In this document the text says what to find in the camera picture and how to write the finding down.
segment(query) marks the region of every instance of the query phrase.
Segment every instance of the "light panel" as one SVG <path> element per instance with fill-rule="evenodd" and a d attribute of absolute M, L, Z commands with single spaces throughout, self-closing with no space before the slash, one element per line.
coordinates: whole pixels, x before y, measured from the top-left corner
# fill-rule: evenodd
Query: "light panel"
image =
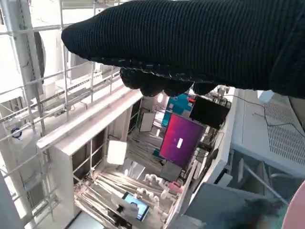
<path fill-rule="evenodd" d="M 114 165 L 122 165 L 125 160 L 127 143 L 110 140 L 108 144 L 107 162 Z"/>

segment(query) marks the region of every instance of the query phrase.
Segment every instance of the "monitor screen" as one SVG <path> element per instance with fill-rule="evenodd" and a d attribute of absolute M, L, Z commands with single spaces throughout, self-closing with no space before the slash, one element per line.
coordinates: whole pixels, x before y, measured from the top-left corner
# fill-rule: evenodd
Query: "monitor screen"
<path fill-rule="evenodd" d="M 190 118 L 219 130 L 228 113 L 229 108 L 197 96 Z"/>
<path fill-rule="evenodd" d="M 172 113 L 160 148 L 160 156 L 186 168 L 201 138 L 203 126 Z"/>
<path fill-rule="evenodd" d="M 138 217 L 137 219 L 139 221 L 143 221 L 145 216 L 147 215 L 147 212 L 148 212 L 148 209 L 149 209 L 149 206 L 145 203 L 143 203 L 142 201 L 140 201 L 139 199 L 133 197 L 132 194 L 126 192 L 123 196 L 123 199 L 130 203 L 130 204 L 134 204 L 138 207 L 139 211 L 138 211 Z"/>

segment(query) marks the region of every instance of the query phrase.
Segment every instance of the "black knit glove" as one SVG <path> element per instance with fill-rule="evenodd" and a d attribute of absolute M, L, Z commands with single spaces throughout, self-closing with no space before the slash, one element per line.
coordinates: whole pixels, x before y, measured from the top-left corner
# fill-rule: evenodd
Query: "black knit glove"
<path fill-rule="evenodd" d="M 137 0 L 62 32 L 69 51 L 122 67 L 145 95 L 193 82 L 305 97 L 304 0 Z"/>

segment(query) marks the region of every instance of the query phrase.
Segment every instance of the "scaffolding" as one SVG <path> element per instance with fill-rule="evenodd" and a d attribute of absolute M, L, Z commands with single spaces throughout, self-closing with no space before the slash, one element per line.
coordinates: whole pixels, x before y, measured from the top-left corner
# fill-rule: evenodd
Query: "scaffolding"
<path fill-rule="evenodd" d="M 2 126 L 3 135 L 0 136 L 0 144 L 10 144 L 10 140 L 15 139 L 17 135 L 21 135 L 23 131 L 28 130 L 29 128 L 32 129 L 32 134 L 35 136 L 35 138 L 39 139 L 41 136 L 46 135 L 46 129 L 45 129 L 45 119 L 52 117 L 56 114 L 63 114 L 65 113 L 65 120 L 66 122 L 69 121 L 70 118 L 70 111 L 71 108 L 76 103 L 82 103 L 82 100 L 84 98 L 90 97 L 91 102 L 89 105 L 92 105 L 93 95 L 98 90 L 104 88 L 105 86 L 110 86 L 109 94 L 112 93 L 112 84 L 119 79 L 118 77 L 118 68 L 111 68 L 111 70 L 107 70 L 103 72 L 103 69 L 101 71 L 96 71 L 96 66 L 94 62 L 91 62 L 92 69 L 91 74 L 89 74 L 87 77 L 82 78 L 82 81 L 77 82 L 76 84 L 72 84 L 69 86 L 68 84 L 68 72 L 72 71 L 73 69 L 79 68 L 82 65 L 87 65 L 90 62 L 85 62 L 80 65 L 67 68 L 66 66 L 66 52 L 67 49 L 64 46 L 63 42 L 61 41 L 61 58 L 62 58 L 62 71 L 49 74 L 49 75 L 41 75 L 39 72 L 39 60 L 36 50 L 36 45 L 33 42 L 34 41 L 34 33 L 35 32 L 41 32 L 41 31 L 62 31 L 64 28 L 69 26 L 70 24 L 64 24 L 63 23 L 63 2 L 62 0 L 55 0 L 58 3 L 58 11 L 60 15 L 60 24 L 56 25 L 48 25 L 48 26 L 39 26 L 39 27 L 33 27 L 31 24 L 31 15 L 29 11 L 29 4 L 28 1 L 25 0 L 1 0 L 1 13 L 5 19 L 5 25 L 7 27 L 7 31 L 1 31 L 0 36 L 9 36 L 10 41 L 12 44 L 12 49 L 15 54 L 15 61 L 17 63 L 18 69 L 20 71 L 20 76 L 22 77 L 22 86 L 17 86 L 15 88 L 6 90 L 4 92 L 0 93 L 1 95 L 5 95 L 7 93 L 16 91 L 16 90 L 22 90 L 22 95 L 24 102 L 26 106 L 24 108 L 19 107 L 17 111 L 11 110 L 11 113 L 6 116 L 0 117 L 0 124 Z M 92 16 L 94 16 L 97 12 L 97 8 L 103 8 L 111 7 L 114 5 L 120 4 L 119 1 L 106 1 L 103 0 L 102 2 L 97 0 L 92 0 Z M 56 76 L 63 75 L 64 80 L 64 88 L 54 95 L 40 100 L 40 90 L 41 84 L 43 81 L 51 78 L 56 78 Z M 81 93 L 76 94 L 71 93 L 72 90 L 79 88 L 81 85 L 84 85 L 86 83 L 89 83 L 89 88 L 85 88 Z M 34 92 L 34 98 L 36 99 L 34 102 L 31 101 L 33 96 L 30 94 Z M 52 102 L 54 99 L 59 98 L 60 96 L 64 96 L 63 103 L 56 104 L 53 103 L 50 105 L 50 101 Z M 6 128 L 7 122 L 12 122 L 14 120 L 19 120 L 20 116 L 22 115 L 22 119 L 25 120 L 22 126 L 16 128 L 14 131 L 8 132 Z M 38 130 L 37 124 L 40 124 L 41 127 L 41 133 Z M 90 161 L 90 173 L 94 170 L 94 167 L 92 167 L 92 157 L 103 147 L 101 145 L 98 149 L 96 149 L 94 152 L 92 150 L 92 140 L 90 142 L 90 156 L 85 159 L 83 163 L 81 163 L 74 171 L 75 173 L 82 165 L 84 165 L 87 161 Z M 1 153 L 4 155 L 5 150 L 1 149 Z M 50 178 L 48 175 L 48 165 L 50 164 L 50 155 L 48 152 L 48 149 L 40 151 L 36 148 L 36 153 L 32 156 L 28 157 L 26 160 L 9 166 L 9 169 L 7 171 L 2 172 L 4 179 L 8 177 L 14 177 L 17 172 L 20 172 L 20 169 L 24 166 L 28 165 L 31 161 L 38 158 L 39 164 L 40 164 L 40 171 L 39 179 L 36 180 L 36 182 L 42 182 L 44 184 L 44 194 L 45 197 L 42 200 L 43 203 L 41 204 L 43 206 L 43 209 L 39 209 L 36 211 L 36 213 L 33 214 L 31 208 L 26 209 L 27 213 L 30 215 L 27 215 L 23 219 L 23 226 L 26 224 L 30 224 L 31 228 L 36 228 L 49 214 L 53 214 L 53 210 L 58 206 L 59 201 L 55 195 L 55 191 L 57 187 L 51 187 L 50 185 Z M 18 201 L 24 197 L 27 196 L 28 191 L 27 189 L 23 190 L 23 187 L 21 189 L 16 191 L 14 193 L 14 199 L 13 202 Z M 45 215 L 38 221 L 35 222 L 35 217 L 37 217 L 37 214 L 42 213 L 46 211 Z"/>

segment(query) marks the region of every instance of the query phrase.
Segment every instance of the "wire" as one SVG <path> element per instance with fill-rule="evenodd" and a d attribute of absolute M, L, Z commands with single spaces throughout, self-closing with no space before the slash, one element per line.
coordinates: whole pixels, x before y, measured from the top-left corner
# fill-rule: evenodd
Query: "wire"
<path fill-rule="evenodd" d="M 226 95 L 224 95 L 224 96 L 233 96 L 233 97 L 236 97 L 236 98 L 238 98 L 238 99 L 241 99 L 241 100 L 245 101 L 246 103 L 254 104 L 254 105 L 257 105 L 257 106 L 262 107 L 263 110 L 264 110 L 264 120 L 266 121 L 267 126 L 269 126 L 269 127 L 275 127 L 275 126 L 291 125 L 291 126 L 293 126 L 293 127 L 297 130 L 297 132 L 298 132 L 303 138 L 305 138 L 305 135 L 303 135 L 303 134 L 301 133 L 301 131 L 299 131 L 299 130 L 297 129 L 297 127 L 296 127 L 293 123 L 269 124 L 269 123 L 268 123 L 268 120 L 267 120 L 267 116 L 266 116 L 266 108 L 265 108 L 263 105 L 258 104 L 258 103 L 253 103 L 253 102 L 247 101 L 246 99 L 243 99 L 243 98 L 241 98 L 241 97 L 239 97 L 239 96 L 237 96 L 237 95 L 234 95 L 234 94 L 226 94 Z"/>

